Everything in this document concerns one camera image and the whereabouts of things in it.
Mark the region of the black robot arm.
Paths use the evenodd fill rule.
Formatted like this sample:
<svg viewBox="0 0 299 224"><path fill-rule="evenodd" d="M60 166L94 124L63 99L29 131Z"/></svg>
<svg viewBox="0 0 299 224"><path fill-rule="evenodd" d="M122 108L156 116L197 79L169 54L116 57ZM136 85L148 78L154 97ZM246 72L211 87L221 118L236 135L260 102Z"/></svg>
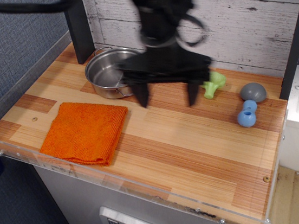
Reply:
<svg viewBox="0 0 299 224"><path fill-rule="evenodd" d="M182 82L187 84L188 103L195 103L199 86L209 80L211 58L184 49L178 42L180 21L199 27L203 24L188 15L192 0L132 0L141 21L140 40L144 53L130 57L118 68L142 107L147 107L149 84Z"/></svg>

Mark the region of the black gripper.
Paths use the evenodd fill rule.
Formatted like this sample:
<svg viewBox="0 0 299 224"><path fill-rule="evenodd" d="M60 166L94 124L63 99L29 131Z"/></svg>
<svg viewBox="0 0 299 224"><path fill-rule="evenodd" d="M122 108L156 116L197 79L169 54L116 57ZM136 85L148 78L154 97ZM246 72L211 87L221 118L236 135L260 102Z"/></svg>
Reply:
<svg viewBox="0 0 299 224"><path fill-rule="evenodd" d="M209 79L211 57L194 53L178 43L167 47L147 47L144 53L121 61L117 68L123 72L139 104L147 107L150 92L148 84L166 82L187 83L188 103L195 104L199 84Z"/></svg>

